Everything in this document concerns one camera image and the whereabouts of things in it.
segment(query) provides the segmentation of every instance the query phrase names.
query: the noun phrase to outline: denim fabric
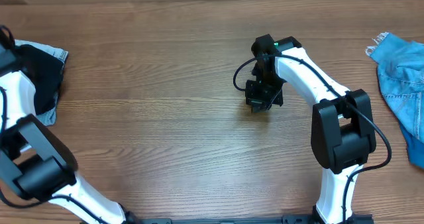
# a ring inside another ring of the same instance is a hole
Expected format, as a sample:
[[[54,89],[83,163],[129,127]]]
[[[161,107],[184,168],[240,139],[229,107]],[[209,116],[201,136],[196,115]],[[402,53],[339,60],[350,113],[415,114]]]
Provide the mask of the denim fabric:
[[[424,168],[424,44],[390,33],[380,41],[370,55],[380,91],[401,123],[410,162]]]

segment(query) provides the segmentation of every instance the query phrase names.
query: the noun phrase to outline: black cable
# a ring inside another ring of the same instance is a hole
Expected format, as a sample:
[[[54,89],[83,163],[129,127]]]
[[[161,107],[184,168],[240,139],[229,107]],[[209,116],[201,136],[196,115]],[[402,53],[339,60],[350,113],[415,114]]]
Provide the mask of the black cable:
[[[263,55],[263,56],[261,56],[261,57],[257,57],[257,58],[252,58],[252,59],[250,59],[249,61],[247,61],[247,62],[243,63],[241,66],[239,66],[239,67],[237,68],[236,72],[234,73],[234,77],[233,77],[233,84],[234,84],[234,87],[235,87],[237,90],[239,90],[239,91],[246,91],[246,89],[240,88],[240,87],[236,84],[236,78],[237,78],[237,74],[239,73],[239,71],[240,71],[242,68],[244,68],[247,64],[249,64],[249,63],[251,63],[251,62],[253,62],[253,61],[255,61],[255,60],[264,59],[264,58],[273,58],[273,57],[275,57],[275,56],[276,56],[276,54],[271,54],[271,55]]]
[[[0,131],[1,131],[1,133],[0,133],[0,148],[1,148],[1,146],[2,146],[2,140],[3,140],[3,134],[4,134],[5,130],[6,130],[6,124],[7,124],[7,95],[6,95],[6,90],[3,87],[1,87],[1,86],[0,86],[0,92],[1,92],[1,95],[3,96],[3,112],[2,112],[2,115],[1,115],[2,122],[1,122],[1,128],[0,128]],[[0,189],[0,200],[4,204],[8,205],[9,207],[13,207],[13,208],[17,208],[17,209],[26,209],[26,208],[36,207],[38,205],[41,205],[43,203],[46,203],[47,201],[50,201],[50,200],[53,200],[53,199],[59,199],[59,198],[66,199],[66,201],[70,201],[70,202],[74,203],[79,208],[81,208],[83,211],[85,211],[91,218],[93,218],[94,220],[96,220],[100,224],[108,224],[104,220],[102,220],[101,218],[99,218],[96,215],[94,215],[94,213],[92,213],[90,210],[88,210],[88,208],[86,208],[80,202],[78,202],[77,200],[75,200],[74,198],[72,198],[70,196],[56,195],[56,196],[51,197],[50,199],[48,199],[46,201],[37,201],[37,202],[31,203],[31,204],[27,204],[27,205],[18,205],[18,204],[15,204],[15,203],[10,202],[5,197],[5,195],[3,194],[3,192]]]
[[[12,32],[10,31],[10,29],[8,27],[6,27],[5,25],[0,25],[0,29],[4,29],[7,31],[7,33],[9,33],[9,42],[11,43],[12,48],[15,47],[15,38],[13,37]]]
[[[272,105],[272,103],[274,102],[274,100],[277,98],[277,96],[280,94],[280,92],[282,92],[283,91],[283,88],[281,87],[281,89],[277,92],[277,94],[272,98],[272,100],[271,100],[271,102],[270,102],[270,104],[267,106],[267,108],[266,109],[270,109],[271,108],[271,105]]]
[[[82,205],[79,201],[75,200],[74,198],[72,198],[71,196],[66,196],[66,195],[56,195],[54,197],[51,197],[49,199],[66,199],[66,201],[70,201],[72,203],[74,203],[75,205],[77,205],[79,208],[81,208],[83,211],[85,211],[91,218],[93,218],[94,220],[96,220],[97,222],[99,222],[100,224],[108,224],[107,222],[105,222],[104,220],[102,220],[100,217],[96,217],[94,215],[94,213],[92,213],[90,210],[88,210],[88,208],[86,208],[84,205]]]
[[[375,170],[378,168],[383,168],[384,166],[386,166],[390,160],[392,159],[392,148],[390,147],[390,143],[389,140],[386,138],[386,136],[383,134],[383,132],[380,130],[380,128],[377,127],[377,125],[372,122],[371,120],[369,120],[364,114],[362,114],[354,105],[352,105],[351,103],[349,103],[342,95],[340,95],[324,78],[323,76],[317,71],[315,70],[315,68],[313,68],[313,66],[311,66],[310,64],[308,64],[307,62],[305,62],[303,59],[300,58],[296,58],[293,56],[288,56],[288,55],[284,55],[284,54],[269,54],[269,55],[264,55],[264,56],[259,56],[256,58],[252,58],[249,61],[243,63],[240,67],[238,67],[238,69],[236,70],[235,74],[234,74],[234,78],[233,78],[233,83],[234,86],[236,87],[236,89],[238,89],[239,91],[244,91],[245,89],[239,88],[236,85],[236,76],[238,74],[238,72],[245,67],[247,64],[255,61],[255,60],[261,60],[264,58],[271,58],[271,57],[279,57],[279,58],[288,58],[290,60],[294,60],[296,62],[299,62],[300,64],[303,64],[304,66],[306,66],[307,68],[309,68],[320,80],[321,82],[325,85],[325,87],[328,88],[329,91],[331,91],[331,93],[333,93],[335,96],[337,96],[338,98],[340,98],[345,104],[346,106],[352,110],[353,112],[355,112],[357,115],[359,115],[361,118],[363,118],[366,122],[368,122],[372,128],[378,133],[378,135],[382,138],[384,144],[386,145],[387,148],[387,158],[386,160],[381,163],[381,164],[377,164],[374,166],[369,166],[366,168],[362,168],[360,170],[354,171],[353,173],[351,173],[347,179],[346,185],[344,186],[344,192],[343,192],[343,205],[342,205],[342,209],[343,209],[343,224],[346,223],[346,197],[347,197],[347,191],[349,189],[349,185],[350,182],[352,181],[353,177],[355,177],[355,175],[361,173],[361,172],[365,172],[365,171],[369,171],[369,170]]]

